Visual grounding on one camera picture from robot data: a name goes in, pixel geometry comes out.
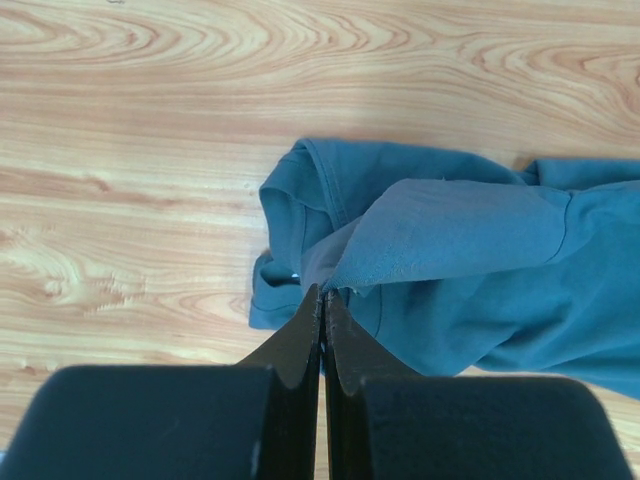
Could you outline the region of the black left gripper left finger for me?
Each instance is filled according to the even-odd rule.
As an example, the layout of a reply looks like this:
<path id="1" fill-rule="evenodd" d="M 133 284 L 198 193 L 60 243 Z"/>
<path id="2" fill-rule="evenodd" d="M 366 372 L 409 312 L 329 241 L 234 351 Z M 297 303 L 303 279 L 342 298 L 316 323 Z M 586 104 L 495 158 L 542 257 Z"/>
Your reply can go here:
<path id="1" fill-rule="evenodd" d="M 5 479 L 310 479 L 320 294 L 233 365 L 82 365 L 39 389 Z"/>

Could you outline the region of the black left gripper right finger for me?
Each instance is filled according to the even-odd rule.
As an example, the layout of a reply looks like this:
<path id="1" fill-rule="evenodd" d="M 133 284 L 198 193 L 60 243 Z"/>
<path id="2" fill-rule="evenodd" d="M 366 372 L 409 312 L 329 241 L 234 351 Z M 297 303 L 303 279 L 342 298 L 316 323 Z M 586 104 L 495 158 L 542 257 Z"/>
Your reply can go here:
<path id="1" fill-rule="evenodd" d="M 424 376 L 324 301 L 334 479 L 628 479 L 609 419 L 581 383 Z"/>

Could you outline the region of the blue-grey t-shirt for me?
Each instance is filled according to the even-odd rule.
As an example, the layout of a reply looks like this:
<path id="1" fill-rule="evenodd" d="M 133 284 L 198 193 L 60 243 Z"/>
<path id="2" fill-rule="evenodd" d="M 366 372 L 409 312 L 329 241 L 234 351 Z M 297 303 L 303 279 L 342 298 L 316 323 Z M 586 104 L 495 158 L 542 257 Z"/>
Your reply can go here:
<path id="1" fill-rule="evenodd" d="M 639 394 L 639 164 L 506 168 L 462 151 L 302 139 L 259 190 L 249 323 L 338 291 L 425 375 L 561 374 Z"/>

